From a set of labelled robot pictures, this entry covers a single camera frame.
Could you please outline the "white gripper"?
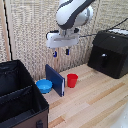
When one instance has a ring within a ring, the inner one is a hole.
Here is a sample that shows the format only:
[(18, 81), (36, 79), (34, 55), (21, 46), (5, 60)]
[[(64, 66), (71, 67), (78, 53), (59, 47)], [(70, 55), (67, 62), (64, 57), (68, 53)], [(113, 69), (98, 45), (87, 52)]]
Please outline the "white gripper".
[[(71, 35), (61, 35), (58, 31), (48, 32), (46, 34), (46, 46), (53, 49), (53, 57), (57, 57), (57, 51), (54, 48), (71, 47), (76, 45), (79, 41), (77, 33)], [(66, 55), (70, 54), (70, 49), (66, 48)]]

